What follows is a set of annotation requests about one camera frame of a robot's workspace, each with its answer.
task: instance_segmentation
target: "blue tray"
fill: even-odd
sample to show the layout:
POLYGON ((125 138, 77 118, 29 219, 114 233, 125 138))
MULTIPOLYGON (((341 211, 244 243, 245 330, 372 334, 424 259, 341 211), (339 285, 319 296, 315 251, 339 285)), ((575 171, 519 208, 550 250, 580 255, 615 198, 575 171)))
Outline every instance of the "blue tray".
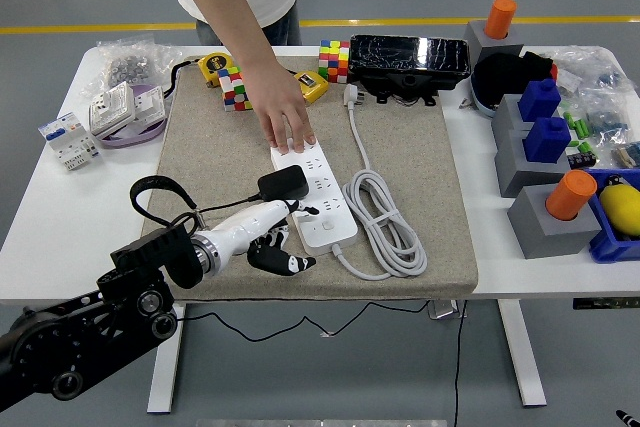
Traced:
MULTIPOLYGON (((636 189, 640 189, 640 169, 587 169, 596 182, 598 189, 604 187, 607 177, 619 174, 636 189)), ((623 260, 640 260, 640 240, 619 240, 609 219, 602 208, 597 195, 591 197, 589 205, 602 226, 602 231, 589 242, 591 257, 599 264, 612 264, 623 260)))

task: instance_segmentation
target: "power outlet socket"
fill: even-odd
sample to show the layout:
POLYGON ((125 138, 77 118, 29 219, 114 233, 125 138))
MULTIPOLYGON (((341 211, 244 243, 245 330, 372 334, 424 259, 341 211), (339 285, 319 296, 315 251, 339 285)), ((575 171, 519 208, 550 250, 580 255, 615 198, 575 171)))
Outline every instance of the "power outlet socket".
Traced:
POLYGON ((304 152, 298 154, 293 150, 293 140, 289 139, 288 142, 288 154, 281 154, 277 148, 271 149, 273 166, 280 170, 299 165, 309 184, 309 193, 303 201, 320 211, 318 215, 306 212, 293 213, 293 222, 300 234, 304 250, 307 254, 316 256, 331 252, 333 244, 339 244, 340 247, 353 245, 358 225, 320 143, 305 143, 304 152))

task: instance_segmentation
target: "orange cylinder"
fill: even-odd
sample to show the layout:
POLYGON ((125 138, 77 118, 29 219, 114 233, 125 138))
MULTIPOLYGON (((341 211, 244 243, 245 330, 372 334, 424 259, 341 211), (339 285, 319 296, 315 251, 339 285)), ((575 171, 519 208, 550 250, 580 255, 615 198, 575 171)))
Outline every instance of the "orange cylinder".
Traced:
POLYGON ((583 170, 570 170, 547 197, 547 212, 558 220, 573 220, 598 190, 598 183, 583 170))
POLYGON ((484 26, 484 33, 495 40, 504 39, 509 33, 511 20, 517 8, 518 4, 515 0, 494 0, 484 26))

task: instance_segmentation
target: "human arm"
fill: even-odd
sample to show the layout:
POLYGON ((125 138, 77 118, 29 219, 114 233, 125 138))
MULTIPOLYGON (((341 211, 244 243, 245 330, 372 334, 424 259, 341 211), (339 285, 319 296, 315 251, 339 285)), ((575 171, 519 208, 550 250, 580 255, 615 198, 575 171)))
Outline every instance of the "human arm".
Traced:
POLYGON ((246 0, 194 0, 216 35, 242 68, 251 104, 265 138, 287 152, 284 118, 291 127, 294 149, 304 140, 315 143, 298 82, 276 60, 246 0))

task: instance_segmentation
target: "white cable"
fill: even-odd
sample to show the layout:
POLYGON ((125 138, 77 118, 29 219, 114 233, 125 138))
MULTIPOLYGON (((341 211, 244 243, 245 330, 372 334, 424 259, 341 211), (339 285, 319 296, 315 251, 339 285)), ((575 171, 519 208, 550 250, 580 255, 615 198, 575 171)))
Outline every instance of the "white cable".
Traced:
POLYGON ((358 89, 354 85, 348 84, 344 93, 344 104, 349 109, 351 130, 362 154, 365 169, 357 172, 351 182, 342 187, 342 193, 349 208, 364 227, 371 248, 386 273, 370 275, 360 272, 345 259, 338 244, 334 244, 331 250, 349 272, 364 280, 384 280, 391 276, 413 277, 420 275, 427 268, 427 253, 416 232, 400 215, 387 183, 380 174, 371 170, 369 158, 356 128, 354 108, 357 101, 358 89), (368 193, 378 210, 379 214, 376 217, 364 205, 360 194, 362 191, 368 193), (393 243, 385 237, 384 227, 387 228, 393 243))

